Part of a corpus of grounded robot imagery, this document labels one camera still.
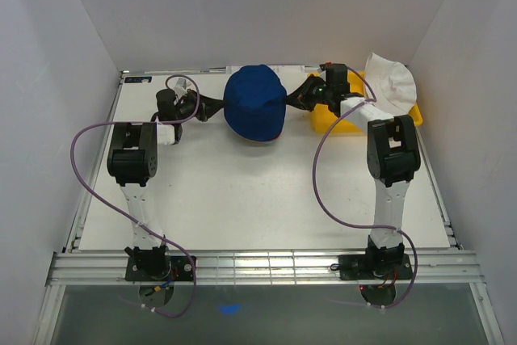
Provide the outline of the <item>blue bucket hat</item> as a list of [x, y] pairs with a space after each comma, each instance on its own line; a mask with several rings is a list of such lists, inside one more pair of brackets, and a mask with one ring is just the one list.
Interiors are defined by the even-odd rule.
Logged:
[[246, 65], [233, 73], [223, 94], [224, 118], [240, 137], [262, 142], [284, 127], [287, 91], [267, 65]]

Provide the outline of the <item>white bucket hat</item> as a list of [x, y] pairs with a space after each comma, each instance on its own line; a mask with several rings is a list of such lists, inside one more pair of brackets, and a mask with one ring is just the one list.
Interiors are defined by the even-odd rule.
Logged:
[[368, 96], [374, 105], [394, 116], [408, 114], [417, 100], [412, 73], [400, 62], [387, 60], [375, 53], [368, 56], [364, 78], [370, 88]]

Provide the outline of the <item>maroon bucket hat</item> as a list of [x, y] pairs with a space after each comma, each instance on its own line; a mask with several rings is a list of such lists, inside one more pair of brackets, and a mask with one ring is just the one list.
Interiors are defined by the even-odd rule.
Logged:
[[262, 141], [262, 143], [271, 143], [271, 142], [274, 142], [276, 141], [280, 136], [281, 136], [282, 133], [278, 133], [277, 135], [273, 136], [271, 139], [266, 139], [265, 141]]

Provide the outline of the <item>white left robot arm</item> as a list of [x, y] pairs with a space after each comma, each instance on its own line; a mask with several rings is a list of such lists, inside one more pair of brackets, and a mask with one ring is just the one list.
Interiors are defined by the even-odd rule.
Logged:
[[149, 181], [158, 172], [158, 147], [174, 145], [183, 134], [181, 122], [193, 116], [206, 122], [224, 106], [221, 99], [185, 90], [178, 95], [169, 87], [156, 94], [157, 112], [148, 124], [115, 124], [107, 155], [107, 171], [119, 185], [133, 224], [132, 257], [146, 256], [144, 271], [154, 280], [170, 274], [171, 261], [165, 254], [165, 234], [154, 216]]

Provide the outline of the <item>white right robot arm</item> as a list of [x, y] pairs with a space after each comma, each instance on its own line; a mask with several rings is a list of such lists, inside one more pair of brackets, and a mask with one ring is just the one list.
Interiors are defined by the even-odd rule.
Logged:
[[[312, 165], [313, 192], [322, 210], [340, 225], [368, 229], [364, 266], [367, 273], [383, 278], [402, 261], [404, 242], [411, 239], [402, 230], [406, 193], [414, 173], [421, 166], [413, 119], [395, 116], [375, 106], [371, 85], [357, 71], [344, 64], [326, 63], [324, 77], [309, 75], [285, 103], [304, 111], [320, 104], [337, 116], [318, 144]], [[340, 221], [326, 208], [317, 189], [317, 161], [326, 138], [337, 124], [348, 120], [367, 135], [367, 165], [375, 184], [372, 225]]]

